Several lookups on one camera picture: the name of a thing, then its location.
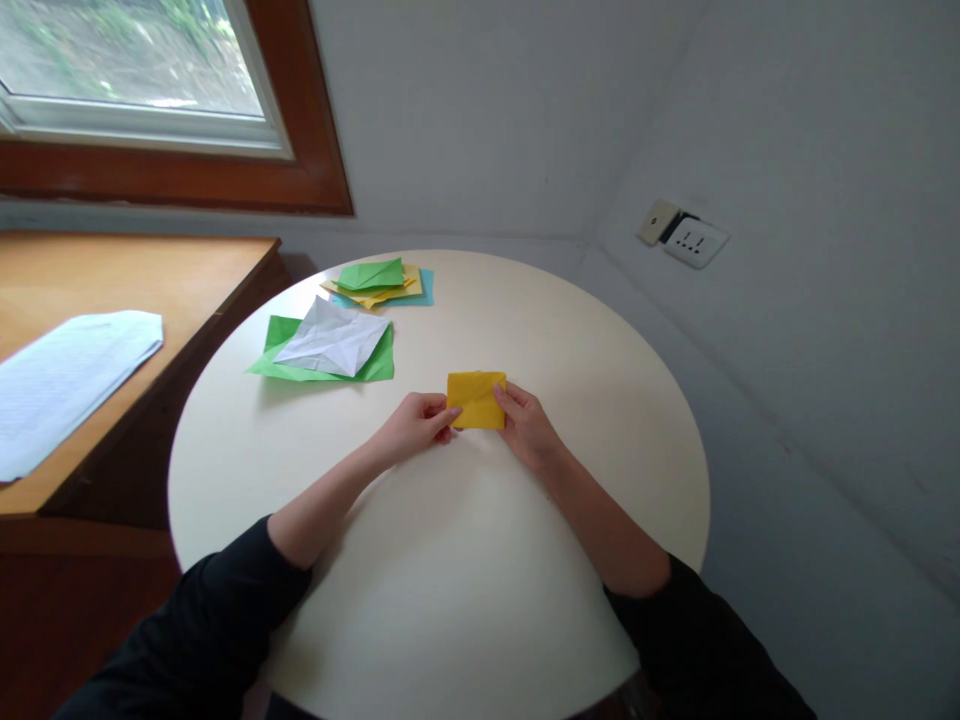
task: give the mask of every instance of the green origami paper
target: green origami paper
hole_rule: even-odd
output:
[[[360,368],[360,372],[355,377],[332,375],[319,370],[307,370],[290,365],[278,365],[273,359],[280,354],[290,338],[296,334],[301,322],[296,318],[271,315],[270,324],[267,326],[267,341],[264,343],[263,355],[247,372],[283,380],[296,380],[297,382],[376,382],[377,380],[393,379],[393,323],[387,325],[387,329],[383,331],[380,342],[374,348],[370,359]]]
[[[403,285],[403,262],[400,258],[382,263],[359,263],[345,267],[334,282],[354,292],[386,289]]]

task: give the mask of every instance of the wooden floor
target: wooden floor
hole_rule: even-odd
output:
[[[0,716],[46,720],[173,589],[173,558],[0,555]],[[578,720],[642,717],[628,683]]]

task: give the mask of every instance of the table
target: table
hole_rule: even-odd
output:
[[[279,245],[0,233],[0,362],[75,315],[145,310],[163,317],[164,331],[163,347],[36,470],[0,485],[0,551],[169,554],[173,424],[219,342],[290,285]]]
[[[643,338],[586,292],[527,265],[445,250],[402,256],[436,271],[436,304],[381,311],[396,329],[394,380],[244,374],[268,317],[302,317],[339,268],[266,303],[214,355],[171,461],[181,566],[294,497],[408,391],[444,392],[448,372],[481,369],[538,395],[631,517],[699,569],[710,513],[703,447],[680,388]],[[331,555],[262,674],[327,720],[557,720],[637,668],[573,533],[495,432],[464,432],[388,472],[358,501]]]

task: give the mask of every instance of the window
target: window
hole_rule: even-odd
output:
[[[0,193],[352,214],[307,0],[0,0]]]

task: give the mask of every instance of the white paper sheet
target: white paper sheet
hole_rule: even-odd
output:
[[[159,315],[80,315],[0,364],[0,482],[32,472],[162,345]]]
[[[274,362],[354,377],[389,324],[386,318],[346,310],[317,296]]]

